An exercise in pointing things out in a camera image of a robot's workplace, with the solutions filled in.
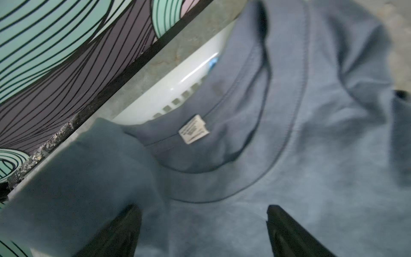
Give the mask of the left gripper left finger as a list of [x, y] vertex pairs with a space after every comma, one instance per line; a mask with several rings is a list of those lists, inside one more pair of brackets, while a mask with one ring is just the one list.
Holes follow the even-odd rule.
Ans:
[[132, 257], [137, 248], [142, 214], [138, 206], [126, 207], [107, 224], [77, 257]]

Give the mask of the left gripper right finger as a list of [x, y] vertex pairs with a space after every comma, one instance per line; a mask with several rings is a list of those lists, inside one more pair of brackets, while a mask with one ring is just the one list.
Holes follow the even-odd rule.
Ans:
[[275, 257], [335, 257], [278, 205], [267, 209], [267, 229]]

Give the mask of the white plastic laundry basket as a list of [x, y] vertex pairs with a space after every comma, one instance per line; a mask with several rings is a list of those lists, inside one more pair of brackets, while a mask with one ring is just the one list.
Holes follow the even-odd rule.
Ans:
[[6, 185], [5, 196], [13, 197], [27, 178], [86, 131], [97, 118], [123, 125], [143, 124], [180, 107], [201, 85], [221, 54], [234, 27], [232, 21], [217, 28], [196, 28], [193, 21], [115, 93], [103, 93], [95, 110], [76, 115], [58, 132], [57, 139], [41, 149], [27, 165], [28, 171]]

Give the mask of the grey t-shirt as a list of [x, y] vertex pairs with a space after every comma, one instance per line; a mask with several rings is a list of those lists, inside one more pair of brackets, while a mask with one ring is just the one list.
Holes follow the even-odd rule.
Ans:
[[142, 125], [98, 119], [1, 211], [72, 257], [136, 205], [135, 257], [271, 257], [278, 205], [339, 257], [411, 254], [411, 103], [353, 1], [250, 1], [198, 91]]

